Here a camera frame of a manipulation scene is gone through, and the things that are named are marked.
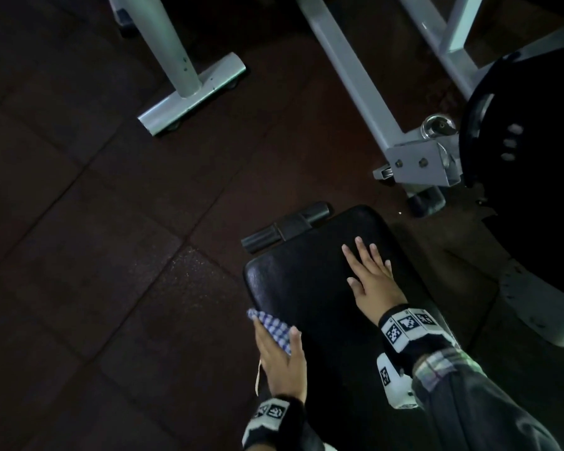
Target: hand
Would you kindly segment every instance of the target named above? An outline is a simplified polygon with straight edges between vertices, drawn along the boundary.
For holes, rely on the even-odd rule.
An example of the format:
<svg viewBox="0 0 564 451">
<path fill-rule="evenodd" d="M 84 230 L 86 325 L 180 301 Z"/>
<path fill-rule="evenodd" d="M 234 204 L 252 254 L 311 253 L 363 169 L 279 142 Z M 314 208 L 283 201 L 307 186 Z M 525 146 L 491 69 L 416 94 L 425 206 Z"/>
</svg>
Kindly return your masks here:
<svg viewBox="0 0 564 451">
<path fill-rule="evenodd" d="M 268 376 L 269 391 L 272 396 L 284 394 L 305 403 L 307 399 L 307 361 L 303 353 L 301 333 L 294 326 L 290 329 L 290 353 L 286 354 L 263 327 L 257 317 L 255 341 L 261 353 L 261 365 Z"/>
<path fill-rule="evenodd" d="M 361 237 L 355 238 L 355 244 L 360 254 L 361 263 L 355 258 L 348 246 L 343 245 L 342 249 L 351 270 L 361 282 L 353 277 L 349 277 L 347 282 L 353 290 L 357 307 L 372 323 L 378 326 L 380 318 L 387 310 L 392 309 L 395 305 L 407 303 L 407 299 L 393 280 L 391 261 L 387 260 L 383 263 L 376 245 L 370 244 L 372 251 L 370 257 Z"/>
</svg>

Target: blue checkered towel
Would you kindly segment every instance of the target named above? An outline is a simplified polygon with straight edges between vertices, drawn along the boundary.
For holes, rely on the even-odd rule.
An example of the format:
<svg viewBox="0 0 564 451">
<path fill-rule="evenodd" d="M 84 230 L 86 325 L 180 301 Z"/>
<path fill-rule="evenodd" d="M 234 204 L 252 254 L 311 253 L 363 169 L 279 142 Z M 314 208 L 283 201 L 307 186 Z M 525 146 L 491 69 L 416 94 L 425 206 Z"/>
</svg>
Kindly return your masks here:
<svg viewBox="0 0 564 451">
<path fill-rule="evenodd" d="M 257 311 L 254 308 L 249 308 L 247 310 L 247 316 L 250 320 L 252 320 L 255 316 L 259 318 L 263 327 L 268 330 L 279 347 L 290 355 L 290 326 L 288 326 L 285 322 L 280 321 L 278 318 L 274 318 L 269 313 Z"/>
</svg>

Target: black padded seat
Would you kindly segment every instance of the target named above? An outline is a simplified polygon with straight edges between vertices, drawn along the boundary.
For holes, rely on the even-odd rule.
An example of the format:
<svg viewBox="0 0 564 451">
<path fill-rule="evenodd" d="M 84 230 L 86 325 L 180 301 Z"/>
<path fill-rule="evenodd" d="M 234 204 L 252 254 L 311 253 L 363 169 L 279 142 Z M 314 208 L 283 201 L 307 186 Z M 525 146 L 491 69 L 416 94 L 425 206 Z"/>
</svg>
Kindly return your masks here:
<svg viewBox="0 0 564 451">
<path fill-rule="evenodd" d="M 379 451 L 405 444 L 398 434 L 429 432 L 421 411 L 394 410 L 386 400 L 376 368 L 383 335 L 361 314 L 346 282 L 353 273 L 340 247 L 346 243 L 357 254 L 355 236 L 376 243 L 410 304 L 447 328 L 383 219 L 364 205 L 251 260 L 244 277 L 257 309 L 302 332 L 313 429 L 339 450 Z"/>
</svg>

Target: dark floor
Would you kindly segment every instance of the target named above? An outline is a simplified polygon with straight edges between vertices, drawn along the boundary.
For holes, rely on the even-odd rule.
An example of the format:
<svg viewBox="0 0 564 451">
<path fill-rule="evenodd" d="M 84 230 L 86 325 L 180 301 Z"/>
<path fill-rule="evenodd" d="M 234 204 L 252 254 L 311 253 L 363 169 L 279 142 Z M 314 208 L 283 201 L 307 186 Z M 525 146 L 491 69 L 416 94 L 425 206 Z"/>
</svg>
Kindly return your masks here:
<svg viewBox="0 0 564 451">
<path fill-rule="evenodd" d="M 197 68 L 233 50 L 251 74 L 153 138 L 135 117 L 171 86 L 106 0 L 0 0 L 0 450 L 239 448 L 257 363 L 239 240 L 316 200 L 375 207 L 462 344 L 564 447 L 564 349 L 495 301 L 507 255 L 477 193 L 412 219 L 372 179 L 384 159 L 322 49 L 271 1 L 165 0 Z M 362 1 L 335 9 L 402 127 L 459 116 L 398 2 Z M 500 22 L 530 5 L 495 3 L 479 56 L 541 31 Z M 389 40 L 368 48 L 368 28 Z"/>
</svg>

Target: sleeve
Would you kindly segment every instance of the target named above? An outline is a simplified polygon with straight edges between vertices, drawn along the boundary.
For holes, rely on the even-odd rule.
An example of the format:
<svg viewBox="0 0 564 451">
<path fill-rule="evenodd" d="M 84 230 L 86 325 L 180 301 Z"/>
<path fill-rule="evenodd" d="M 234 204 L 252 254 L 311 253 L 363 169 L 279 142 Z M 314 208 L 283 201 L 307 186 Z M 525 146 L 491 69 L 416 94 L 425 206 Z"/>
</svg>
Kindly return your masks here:
<svg viewBox="0 0 564 451">
<path fill-rule="evenodd" d="M 549 431 L 462 350 L 428 356 L 414 373 L 412 389 L 443 450 L 560 450 Z"/>
</svg>

